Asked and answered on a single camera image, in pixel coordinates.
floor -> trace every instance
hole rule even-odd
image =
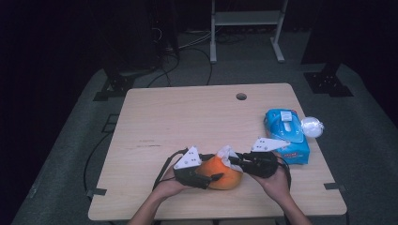
[[[181,34],[183,46],[203,34]],[[303,73],[324,65],[301,65],[309,32],[285,32],[280,45],[285,63],[277,62],[269,38],[272,33],[226,36],[237,40],[218,44],[218,62],[209,64],[208,40],[180,52],[180,60],[165,56],[163,70],[140,77],[132,88],[239,83],[290,83],[306,115],[325,125],[317,139],[342,192],[350,224],[396,224],[398,221],[398,130],[364,87],[360,76],[341,65],[337,76],[353,97],[314,94]],[[104,125],[118,114],[124,98],[93,101],[106,81],[93,74],[76,103],[46,163],[13,224],[125,224],[126,221],[92,221],[87,212],[87,189],[95,188],[112,135]],[[314,224],[347,224],[345,216],[310,217]],[[276,218],[279,224],[283,219]],[[167,221],[163,224],[211,224],[212,221]],[[265,224],[260,220],[225,220],[220,224]]]

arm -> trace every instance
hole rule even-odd
[[[292,225],[311,225],[311,221],[302,213],[290,195],[285,171],[279,167],[270,178],[252,175],[267,195],[284,211]]]
[[[149,225],[158,211],[159,206],[167,198],[177,195],[184,189],[191,188],[181,185],[174,178],[173,167],[170,167],[162,178],[162,182],[149,194],[144,203],[128,222],[128,225]]]

white shelf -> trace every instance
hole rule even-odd
[[[278,24],[279,10],[216,12],[215,25]]]

orange fruit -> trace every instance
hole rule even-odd
[[[243,172],[235,171],[222,163],[220,157],[214,156],[196,169],[196,172],[205,176],[223,173],[218,181],[212,181],[209,185],[213,189],[232,189],[239,185]]]

blue package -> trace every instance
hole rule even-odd
[[[271,139],[290,142],[288,146],[276,149],[288,164],[308,164],[310,147],[295,111],[271,109],[266,113],[264,125]]]

